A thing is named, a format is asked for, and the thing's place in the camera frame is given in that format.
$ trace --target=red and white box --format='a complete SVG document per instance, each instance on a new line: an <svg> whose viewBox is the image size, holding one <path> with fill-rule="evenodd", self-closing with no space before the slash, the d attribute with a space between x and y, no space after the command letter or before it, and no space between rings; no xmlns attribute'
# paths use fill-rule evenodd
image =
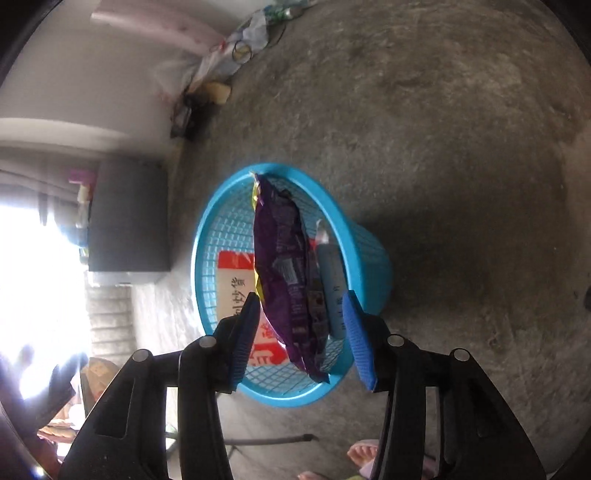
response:
<svg viewBox="0 0 591 480"><path fill-rule="evenodd" d="M240 313L248 294L255 290L255 256L222 250L217 258L217 321ZM284 365L289 357L279 343L261 308L261 318L252 345L249 367Z"/></svg>

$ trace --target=concrete floor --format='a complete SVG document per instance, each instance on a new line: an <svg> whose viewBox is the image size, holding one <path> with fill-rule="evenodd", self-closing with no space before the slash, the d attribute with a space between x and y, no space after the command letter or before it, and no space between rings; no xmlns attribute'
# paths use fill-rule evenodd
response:
<svg viewBox="0 0 591 480"><path fill-rule="evenodd" d="M591 69L562 25L537 0L327 0L232 83L171 176L174 267L135 289L139 345L199 335L189 258L215 188L247 164L289 163L385 245L390 327L470 350L558 467L591 424ZM384 404L354 371L293 410L224 396L227 436L320 438L243 448L235 477L344 478Z"/></svg>

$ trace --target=curtain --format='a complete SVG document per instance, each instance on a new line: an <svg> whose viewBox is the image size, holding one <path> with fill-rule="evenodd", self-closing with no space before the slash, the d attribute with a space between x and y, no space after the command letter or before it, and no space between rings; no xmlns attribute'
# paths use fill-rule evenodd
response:
<svg viewBox="0 0 591 480"><path fill-rule="evenodd" d="M74 168L95 170L97 162L30 148L0 147L0 205L35 209L43 225L50 215L71 224L79 186L69 183Z"/></svg>

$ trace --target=person's foot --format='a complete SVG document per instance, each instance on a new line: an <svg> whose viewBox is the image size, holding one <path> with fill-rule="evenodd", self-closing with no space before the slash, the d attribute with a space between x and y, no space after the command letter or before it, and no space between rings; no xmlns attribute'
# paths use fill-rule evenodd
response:
<svg viewBox="0 0 591 480"><path fill-rule="evenodd" d="M298 480L329 480L328 477L314 472L302 472L297 478Z"/></svg>
<svg viewBox="0 0 591 480"><path fill-rule="evenodd" d="M378 455L378 441L363 440L357 442L349 448L347 455L355 465L363 468Z"/></svg>

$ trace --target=trash pile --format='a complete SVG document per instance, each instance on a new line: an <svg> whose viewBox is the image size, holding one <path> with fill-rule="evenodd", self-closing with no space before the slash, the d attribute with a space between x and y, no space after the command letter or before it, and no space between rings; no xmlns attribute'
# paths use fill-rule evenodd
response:
<svg viewBox="0 0 591 480"><path fill-rule="evenodd" d="M171 138L191 140L212 105L224 105L232 91L228 80L269 43L269 27L301 16L310 0L269 5L255 12L230 36L198 59L185 54L151 71L157 95L171 105Z"/></svg>

